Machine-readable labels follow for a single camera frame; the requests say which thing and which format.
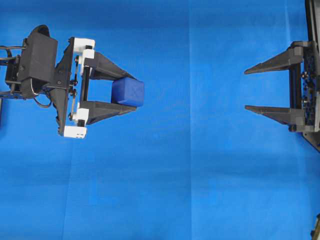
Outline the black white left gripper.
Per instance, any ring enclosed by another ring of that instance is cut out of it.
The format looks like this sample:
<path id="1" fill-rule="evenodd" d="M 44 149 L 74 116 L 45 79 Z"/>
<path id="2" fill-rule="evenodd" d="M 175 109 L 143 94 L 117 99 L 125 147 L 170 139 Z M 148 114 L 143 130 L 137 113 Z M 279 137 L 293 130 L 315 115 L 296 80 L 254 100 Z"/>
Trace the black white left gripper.
<path id="1" fill-rule="evenodd" d="M 80 101 L 76 103 L 77 79 L 71 81 L 72 65 L 75 73 L 83 74 L 83 81 L 109 80 L 135 77 L 119 68 L 107 57 L 95 51 L 95 40 L 71 37 L 63 57 L 55 67 L 51 101 L 56 110 L 58 134 L 65 138 L 83 139 L 87 134 L 86 125 L 134 112 L 137 107 L 101 101 Z"/>

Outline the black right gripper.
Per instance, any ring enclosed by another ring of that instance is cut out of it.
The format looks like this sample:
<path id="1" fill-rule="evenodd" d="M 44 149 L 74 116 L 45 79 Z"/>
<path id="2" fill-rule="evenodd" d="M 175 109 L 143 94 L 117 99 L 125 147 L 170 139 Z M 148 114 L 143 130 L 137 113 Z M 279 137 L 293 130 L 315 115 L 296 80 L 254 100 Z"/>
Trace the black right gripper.
<path id="1" fill-rule="evenodd" d="M 290 47 L 244 71 L 245 75 L 289 69 L 290 107 L 246 105 L 246 110 L 302 132 L 320 131 L 320 54 L 315 41 L 294 41 Z"/>

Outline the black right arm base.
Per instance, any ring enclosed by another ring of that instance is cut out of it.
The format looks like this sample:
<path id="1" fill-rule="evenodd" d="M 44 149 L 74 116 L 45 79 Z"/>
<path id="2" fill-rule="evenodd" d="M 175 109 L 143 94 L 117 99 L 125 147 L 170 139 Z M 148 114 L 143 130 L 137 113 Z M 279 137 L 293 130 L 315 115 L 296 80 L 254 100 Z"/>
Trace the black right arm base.
<path id="1" fill-rule="evenodd" d="M 304 56 L 303 104 L 305 120 L 311 126 L 303 137 L 320 150 L 320 2 L 306 0 L 305 12 L 309 47 Z"/>

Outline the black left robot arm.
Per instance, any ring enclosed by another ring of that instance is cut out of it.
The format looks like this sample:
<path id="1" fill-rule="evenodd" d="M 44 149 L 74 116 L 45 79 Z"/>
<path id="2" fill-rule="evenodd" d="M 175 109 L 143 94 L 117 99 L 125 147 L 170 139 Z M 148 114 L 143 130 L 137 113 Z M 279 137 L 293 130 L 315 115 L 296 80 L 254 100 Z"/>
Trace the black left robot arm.
<path id="1" fill-rule="evenodd" d="M 82 139 L 87 126 L 135 111 L 144 104 L 145 85 L 95 50 L 95 41 L 71 37 L 60 62 L 56 62 L 57 41 L 48 34 L 32 32 L 19 46 L 3 46 L 7 56 L 3 99 L 36 99 L 45 95 L 56 109 L 59 135 Z M 89 101 L 91 80 L 112 82 L 110 102 Z"/>

